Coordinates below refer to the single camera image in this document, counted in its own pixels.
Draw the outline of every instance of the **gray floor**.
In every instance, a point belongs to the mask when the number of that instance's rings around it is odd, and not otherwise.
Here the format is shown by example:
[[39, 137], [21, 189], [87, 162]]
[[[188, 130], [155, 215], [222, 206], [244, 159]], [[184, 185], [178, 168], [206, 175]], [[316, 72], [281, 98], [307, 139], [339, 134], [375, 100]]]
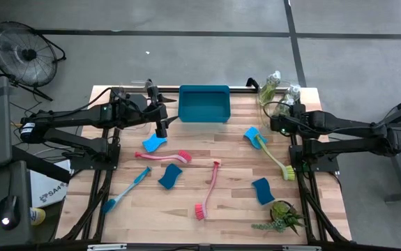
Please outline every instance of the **gray floor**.
[[[401, 33], [401, 0], [291, 0], [291, 5], [298, 32]], [[0, 0], [2, 20], [49, 29], [288, 31], [281, 0]], [[43, 88], [55, 101], [44, 102], [41, 109], [72, 109], [88, 101], [95, 84], [146, 78], [161, 85], [243, 86], [248, 77], [263, 82], [280, 70], [285, 79], [296, 81], [289, 38], [48, 38], [65, 49], [68, 60]], [[401, 102], [401, 40], [298, 43], [307, 85], [319, 89], [324, 110], [378, 121]], [[13, 102], [24, 107], [35, 103], [21, 91]], [[13, 108], [13, 120], [22, 115]], [[341, 155], [338, 161], [353, 239], [401, 248], [401, 202], [387, 205], [383, 200], [400, 191], [391, 161], [369, 153]]]

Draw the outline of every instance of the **electric fan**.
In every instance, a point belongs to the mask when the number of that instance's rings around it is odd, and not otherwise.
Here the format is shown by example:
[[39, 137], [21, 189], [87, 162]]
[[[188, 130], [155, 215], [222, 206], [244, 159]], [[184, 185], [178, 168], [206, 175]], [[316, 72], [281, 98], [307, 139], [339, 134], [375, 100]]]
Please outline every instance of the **electric fan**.
[[[62, 52], [60, 59], [53, 47]], [[13, 86], [52, 101], [37, 88], [52, 81], [57, 63], [65, 59], [65, 52], [39, 31], [18, 22], [0, 23], [0, 76], [7, 77]]]

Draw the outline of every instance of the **wooden table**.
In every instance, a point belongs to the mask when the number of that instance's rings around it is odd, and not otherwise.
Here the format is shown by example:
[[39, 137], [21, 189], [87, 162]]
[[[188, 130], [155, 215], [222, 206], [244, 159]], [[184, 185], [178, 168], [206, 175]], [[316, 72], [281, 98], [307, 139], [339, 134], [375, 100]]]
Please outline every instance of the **wooden table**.
[[[94, 86], [91, 99], [108, 86]], [[107, 92], [95, 104], [108, 101]], [[177, 93], [165, 94], [178, 100]], [[315, 88], [301, 89], [301, 102], [307, 110], [321, 109]], [[169, 116], [177, 115], [178, 103], [167, 104]], [[119, 168], [114, 172], [110, 197], [125, 190], [145, 167], [152, 172], [134, 188], [105, 219], [103, 242], [122, 243], [245, 243], [245, 244], [304, 244], [305, 231], [299, 236], [292, 230], [279, 234], [274, 231], [252, 229], [252, 223], [270, 220], [270, 205], [261, 206], [251, 183], [266, 178], [276, 199], [289, 201], [300, 211], [298, 183], [284, 181], [281, 171], [260, 150], [251, 147], [243, 134], [250, 126], [258, 127], [268, 139], [272, 154], [289, 164], [287, 148], [290, 138], [264, 128], [257, 106], [256, 95], [232, 94], [232, 116], [227, 123], [171, 123], [167, 143], [156, 155], [175, 154], [187, 150], [192, 162], [174, 162], [183, 173], [171, 190], [164, 189], [157, 180], [172, 161], [152, 161], [134, 158], [134, 152], [145, 152], [142, 141], [148, 139], [155, 124], [126, 128], [120, 134], [121, 155]], [[85, 126], [82, 136], [101, 137], [102, 130]], [[201, 203], [211, 180], [213, 161], [221, 162], [217, 182], [208, 204], [208, 219], [195, 218], [194, 205]], [[327, 173], [316, 173], [321, 207], [341, 234], [351, 239], [340, 187]], [[67, 234], [87, 207], [93, 171], [80, 172], [68, 186], [56, 237]], [[95, 231], [98, 211], [94, 213]], [[317, 221], [311, 213], [312, 227], [318, 237]]]

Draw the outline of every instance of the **pink brush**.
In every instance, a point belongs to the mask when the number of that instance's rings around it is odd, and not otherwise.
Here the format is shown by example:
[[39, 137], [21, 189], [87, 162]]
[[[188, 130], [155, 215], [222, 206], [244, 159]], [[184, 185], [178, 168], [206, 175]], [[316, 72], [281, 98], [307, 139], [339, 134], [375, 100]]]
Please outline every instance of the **pink brush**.
[[174, 154], [174, 155], [169, 155], [169, 156], [153, 156], [150, 154], [145, 154], [145, 153], [139, 153], [139, 152], [135, 152], [135, 157], [141, 157], [141, 158], [146, 158], [149, 160], [171, 160], [171, 159], [176, 159], [176, 160], [180, 160], [181, 162], [188, 164], [188, 162], [190, 162], [192, 160], [191, 155], [183, 150], [179, 151], [179, 154]]
[[206, 202], [208, 201], [209, 195], [211, 194], [211, 191], [214, 188], [215, 178], [217, 177], [217, 170], [219, 168], [219, 165], [220, 165], [219, 162], [214, 161], [213, 178], [211, 179], [211, 184], [209, 185], [208, 194], [206, 195], [205, 200], [203, 201], [202, 204], [200, 203], [195, 204], [195, 216], [197, 217], [198, 220], [203, 220], [204, 218], [206, 218]]

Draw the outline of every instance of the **blue container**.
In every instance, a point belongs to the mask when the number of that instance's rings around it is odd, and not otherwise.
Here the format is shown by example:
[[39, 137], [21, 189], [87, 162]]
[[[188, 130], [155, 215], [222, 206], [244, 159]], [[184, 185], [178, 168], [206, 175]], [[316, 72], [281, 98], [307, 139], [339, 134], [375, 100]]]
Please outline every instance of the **blue container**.
[[227, 122], [231, 116], [228, 86], [180, 86], [179, 118], [183, 122]]

